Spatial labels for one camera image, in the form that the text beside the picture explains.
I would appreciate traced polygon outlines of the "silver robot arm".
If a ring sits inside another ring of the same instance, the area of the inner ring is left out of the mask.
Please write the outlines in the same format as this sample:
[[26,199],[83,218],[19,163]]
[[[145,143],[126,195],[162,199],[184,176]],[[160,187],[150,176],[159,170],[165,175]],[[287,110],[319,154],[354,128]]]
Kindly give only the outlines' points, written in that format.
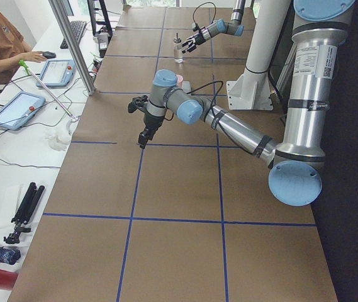
[[241,149],[264,160],[270,168],[269,189],[282,203],[304,206],[321,193],[320,169],[325,153],[321,149],[325,115],[330,107],[337,49],[347,38],[354,9],[353,1],[263,1],[244,73],[228,82],[231,109],[259,109],[262,85],[267,81],[271,57],[281,24],[289,6],[295,16],[292,39],[296,47],[284,138],[271,137],[238,119],[212,99],[192,96],[178,85],[176,74],[156,72],[151,93],[132,99],[130,113],[144,114],[145,128],[138,142],[144,148],[161,127],[167,111],[192,125],[207,123],[226,135]]
[[229,22],[223,19],[213,20],[208,26],[200,27],[195,21],[195,12],[205,4],[212,4],[215,11],[216,6],[211,1],[205,2],[197,6],[193,11],[193,32],[194,35],[188,37],[182,43],[182,53],[192,52],[198,45],[202,45],[206,41],[219,35],[220,33],[232,36],[241,36],[244,25],[242,25],[242,17],[245,8],[245,0],[237,1],[233,7],[231,20]]

